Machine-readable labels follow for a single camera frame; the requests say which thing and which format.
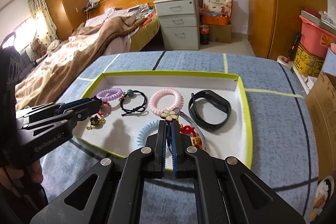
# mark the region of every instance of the orange basket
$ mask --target orange basket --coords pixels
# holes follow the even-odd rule
[[[207,25],[221,25],[226,26],[229,22],[229,17],[220,16],[203,16],[203,22]]]

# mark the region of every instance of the black hair tie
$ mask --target black hair tie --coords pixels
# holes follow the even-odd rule
[[[134,93],[138,93],[140,95],[143,96],[143,103],[141,106],[137,106],[133,109],[125,109],[123,104],[124,104],[124,100],[127,96],[129,97],[133,97]],[[135,112],[144,112],[146,110],[146,105],[147,105],[147,97],[146,95],[141,92],[141,91],[138,91],[138,90],[128,90],[127,93],[124,93],[120,98],[120,107],[121,109],[125,112],[124,114],[121,114],[122,116],[126,116],[126,115],[129,115],[131,113],[135,113]]]

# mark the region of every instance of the blue gripper pad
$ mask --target blue gripper pad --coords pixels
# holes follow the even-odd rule
[[[166,170],[166,146],[167,146],[167,142],[166,142],[166,138],[164,138],[163,144],[162,144],[162,164],[161,164],[162,177],[165,176],[165,170]]]
[[[70,103],[61,105],[61,106],[59,107],[59,109],[56,110],[56,113],[57,113],[57,114],[63,114],[64,111],[65,111],[66,109],[69,109],[69,108],[78,106],[78,105],[80,105],[80,104],[87,103],[87,102],[89,102],[89,101],[91,101],[90,98],[84,98],[84,99],[79,99],[79,100],[76,100],[76,101],[73,101],[73,102],[70,102]]]
[[[175,134],[174,127],[170,126],[170,144],[171,144],[171,153],[173,160],[173,176],[177,176],[177,154],[176,154],[176,143],[175,143]]]

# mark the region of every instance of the green bead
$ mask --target green bead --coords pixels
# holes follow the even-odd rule
[[[127,91],[127,95],[128,95],[129,97],[133,97],[133,95],[134,95],[133,90],[128,90],[128,91]]]

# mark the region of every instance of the blue table cloth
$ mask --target blue table cloth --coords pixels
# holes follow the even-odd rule
[[[59,99],[80,98],[102,72],[189,70],[240,75],[253,130],[252,171],[308,221],[318,179],[315,136],[302,87],[273,60],[207,52],[131,52],[101,56]],[[106,153],[75,137],[41,161],[49,201],[68,188]],[[197,223],[193,185],[188,180],[145,182],[141,223]]]

